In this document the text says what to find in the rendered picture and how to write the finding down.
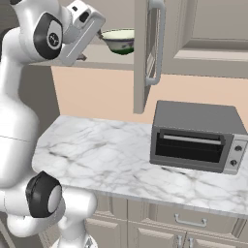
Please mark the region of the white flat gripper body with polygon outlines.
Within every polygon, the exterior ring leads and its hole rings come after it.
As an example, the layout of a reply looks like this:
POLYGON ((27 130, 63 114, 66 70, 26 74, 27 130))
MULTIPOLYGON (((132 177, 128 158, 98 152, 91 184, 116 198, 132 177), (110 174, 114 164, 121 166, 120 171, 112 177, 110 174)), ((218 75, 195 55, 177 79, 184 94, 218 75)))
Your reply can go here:
POLYGON ((91 14, 85 21, 84 26, 79 28, 76 39, 72 43, 64 45, 61 49, 59 59, 66 66, 72 66, 77 61, 106 21, 96 10, 91 9, 90 12, 91 14))

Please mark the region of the open beige cabinet door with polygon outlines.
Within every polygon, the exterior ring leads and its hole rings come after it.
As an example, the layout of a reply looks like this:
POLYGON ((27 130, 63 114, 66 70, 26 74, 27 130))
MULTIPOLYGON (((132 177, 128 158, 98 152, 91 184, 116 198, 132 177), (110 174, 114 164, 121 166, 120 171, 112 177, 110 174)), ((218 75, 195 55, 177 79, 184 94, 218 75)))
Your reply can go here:
POLYGON ((134 113, 142 114, 149 90, 145 78, 156 77, 160 12, 148 10, 149 0, 135 0, 134 113))

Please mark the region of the closed beige cabinet door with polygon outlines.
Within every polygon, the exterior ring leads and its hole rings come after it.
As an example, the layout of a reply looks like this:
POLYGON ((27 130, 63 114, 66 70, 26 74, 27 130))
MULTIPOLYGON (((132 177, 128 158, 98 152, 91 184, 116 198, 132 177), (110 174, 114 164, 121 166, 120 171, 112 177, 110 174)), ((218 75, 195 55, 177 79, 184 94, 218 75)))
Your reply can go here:
POLYGON ((180 59, 248 62, 248 0, 197 0, 180 59))

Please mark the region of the beige base cabinet door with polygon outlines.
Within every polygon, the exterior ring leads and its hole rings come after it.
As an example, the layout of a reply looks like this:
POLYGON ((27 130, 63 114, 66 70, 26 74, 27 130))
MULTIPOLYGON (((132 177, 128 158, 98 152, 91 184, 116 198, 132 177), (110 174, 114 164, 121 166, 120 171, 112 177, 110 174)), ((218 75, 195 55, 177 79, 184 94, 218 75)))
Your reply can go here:
POLYGON ((194 248, 248 248, 248 232, 240 237, 216 232, 187 232, 184 248, 189 248, 189 238, 194 238, 194 248))
POLYGON ((128 248, 126 221, 94 217, 88 218, 85 226, 99 248, 128 248))
POLYGON ((183 247, 186 232, 173 228, 158 228, 153 225, 136 224, 137 248, 177 248, 178 235, 182 236, 183 247))

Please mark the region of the white bowl with green base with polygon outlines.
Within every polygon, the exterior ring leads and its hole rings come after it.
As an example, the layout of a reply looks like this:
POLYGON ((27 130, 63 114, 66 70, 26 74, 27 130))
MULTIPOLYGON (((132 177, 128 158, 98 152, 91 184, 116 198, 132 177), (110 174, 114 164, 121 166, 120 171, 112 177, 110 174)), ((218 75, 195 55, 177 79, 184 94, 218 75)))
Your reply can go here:
POLYGON ((102 40, 116 54, 127 55, 134 51, 135 30, 116 29, 102 33, 102 40))

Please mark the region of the grey toaster oven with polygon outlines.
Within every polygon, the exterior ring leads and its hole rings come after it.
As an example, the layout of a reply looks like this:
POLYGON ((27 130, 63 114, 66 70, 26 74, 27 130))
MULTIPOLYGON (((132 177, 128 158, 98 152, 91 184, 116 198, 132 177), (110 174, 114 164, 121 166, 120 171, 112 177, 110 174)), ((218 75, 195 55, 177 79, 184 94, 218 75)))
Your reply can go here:
POLYGON ((248 146, 248 132, 233 106, 159 101, 156 105, 151 130, 150 162, 197 171, 211 171, 226 174, 238 173, 245 149, 248 146), (155 154, 157 134, 161 130, 200 133, 204 136, 223 136, 226 144, 219 163, 163 157, 155 154), (235 151, 240 145, 241 151, 235 151), (230 164, 236 160, 236 166, 230 164))

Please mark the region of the black glass toaster oven door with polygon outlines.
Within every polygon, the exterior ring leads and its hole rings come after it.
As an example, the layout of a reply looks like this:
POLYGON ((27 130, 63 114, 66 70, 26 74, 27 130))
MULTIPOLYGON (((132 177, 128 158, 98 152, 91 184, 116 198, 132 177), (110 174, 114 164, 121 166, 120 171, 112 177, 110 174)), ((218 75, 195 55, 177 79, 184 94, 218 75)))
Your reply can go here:
POLYGON ((226 141, 223 136, 212 135, 204 136, 200 133, 161 130, 157 134, 155 154, 163 157, 177 159, 188 159, 210 163, 219 163, 226 141), (196 143, 189 141, 163 139, 163 135, 188 137, 196 139, 219 140, 221 145, 196 143))

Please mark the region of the narrow beige drawer front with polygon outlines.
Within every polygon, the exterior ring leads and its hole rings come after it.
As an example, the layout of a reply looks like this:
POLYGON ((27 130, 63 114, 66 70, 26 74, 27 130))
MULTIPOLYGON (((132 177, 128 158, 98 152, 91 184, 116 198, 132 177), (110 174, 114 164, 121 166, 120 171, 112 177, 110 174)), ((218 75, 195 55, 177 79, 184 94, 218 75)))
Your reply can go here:
POLYGON ((97 200, 96 215, 120 220, 128 219, 128 201, 126 199, 98 195, 97 200))

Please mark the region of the wide beige drawer front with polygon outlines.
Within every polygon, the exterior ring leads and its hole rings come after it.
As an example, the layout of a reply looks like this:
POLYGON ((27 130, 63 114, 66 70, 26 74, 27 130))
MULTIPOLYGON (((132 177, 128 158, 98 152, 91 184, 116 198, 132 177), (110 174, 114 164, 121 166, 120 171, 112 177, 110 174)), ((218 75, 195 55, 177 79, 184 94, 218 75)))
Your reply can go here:
POLYGON ((170 225, 176 225, 182 228, 197 229, 203 232, 212 233, 230 233, 235 237, 239 237, 242 225, 237 218, 216 215, 206 212, 198 212, 183 208, 165 206, 151 203, 148 208, 149 219, 170 225), (207 226, 205 228, 193 227, 189 225, 181 225, 175 222, 174 214, 178 213, 179 218, 185 221, 192 221, 199 223, 202 218, 207 219, 207 226))

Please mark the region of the beige wall cabinet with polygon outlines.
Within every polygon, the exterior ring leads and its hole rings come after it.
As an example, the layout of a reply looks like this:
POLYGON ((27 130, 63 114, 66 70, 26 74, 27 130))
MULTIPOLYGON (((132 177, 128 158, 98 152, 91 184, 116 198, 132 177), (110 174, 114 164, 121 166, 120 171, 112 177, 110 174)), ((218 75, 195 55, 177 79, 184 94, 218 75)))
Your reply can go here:
MULTIPOLYGON (((84 0, 107 19, 103 30, 135 27, 135 0, 84 0)), ((203 77, 248 78, 248 62, 180 59, 175 55, 190 33, 197 0, 164 0, 166 7, 163 74, 203 77)), ((97 38, 84 51, 87 59, 79 67, 133 70, 134 54, 117 55, 97 38)))

